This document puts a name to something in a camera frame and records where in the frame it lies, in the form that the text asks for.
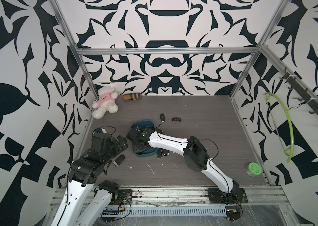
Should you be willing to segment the teal plastic storage box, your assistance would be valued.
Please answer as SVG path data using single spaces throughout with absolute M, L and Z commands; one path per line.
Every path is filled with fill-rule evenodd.
M 155 155 L 158 148 L 149 147 L 148 140 L 149 135 L 145 132 L 145 129 L 154 129 L 154 123 L 149 120 L 138 121 L 131 126 L 132 129 L 139 132 L 135 135 L 136 141 L 132 144 L 133 152 L 138 157 L 148 157 Z

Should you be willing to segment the black car key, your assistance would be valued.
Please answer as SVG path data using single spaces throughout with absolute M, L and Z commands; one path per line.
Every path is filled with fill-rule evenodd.
M 123 161 L 125 160 L 125 156 L 123 154 L 121 154 L 120 156 L 118 156 L 114 161 L 113 161 L 113 165 L 114 166 L 119 166 L 120 164 L 123 163 Z
M 164 114 L 160 114 L 159 115 L 161 122 L 165 122 L 165 115 Z
M 168 150 L 162 149 L 162 154 L 164 156 L 168 156 L 170 154 L 170 152 Z
M 180 123 L 181 122 L 181 118 L 180 117 L 173 117 L 172 118 L 172 122 L 173 123 Z

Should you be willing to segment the black flip key silver end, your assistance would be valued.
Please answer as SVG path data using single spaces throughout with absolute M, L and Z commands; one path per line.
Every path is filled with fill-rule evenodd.
M 157 150 L 157 158 L 158 158 L 158 159 L 161 159 L 161 158 L 162 158 L 162 155 L 163 155 L 163 154 L 162 154 L 162 150 L 161 150 L 161 149 L 158 149 L 158 150 Z

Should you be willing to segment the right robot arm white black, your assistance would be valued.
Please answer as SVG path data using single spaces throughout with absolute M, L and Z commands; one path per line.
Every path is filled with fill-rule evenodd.
M 131 128 L 126 138 L 140 151 L 160 148 L 183 156 L 188 168 L 205 174 L 226 196 L 238 197 L 239 184 L 214 164 L 198 138 L 171 137 L 150 128 Z

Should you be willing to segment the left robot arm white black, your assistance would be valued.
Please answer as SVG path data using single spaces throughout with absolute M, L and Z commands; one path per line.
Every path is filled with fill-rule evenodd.
M 105 165 L 127 148 L 123 136 L 100 132 L 92 137 L 91 147 L 71 164 L 64 197 L 51 223 L 53 226 L 92 226 L 96 222 L 106 207 L 118 198 L 118 184 L 108 180 L 100 183 L 92 202 L 82 211 L 86 197 L 94 189 L 98 176 L 107 173 Z

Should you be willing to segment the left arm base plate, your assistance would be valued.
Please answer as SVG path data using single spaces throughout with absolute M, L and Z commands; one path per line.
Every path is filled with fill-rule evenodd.
M 118 206 L 120 203 L 132 202 L 133 190 L 132 189 L 120 189 L 116 200 L 111 201 L 110 205 Z

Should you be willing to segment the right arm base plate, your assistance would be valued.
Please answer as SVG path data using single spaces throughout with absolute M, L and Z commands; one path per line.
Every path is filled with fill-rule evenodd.
M 248 203 L 248 198 L 243 188 L 239 188 L 236 195 L 223 193 L 217 188 L 207 190 L 210 203 L 220 203 L 226 205 Z

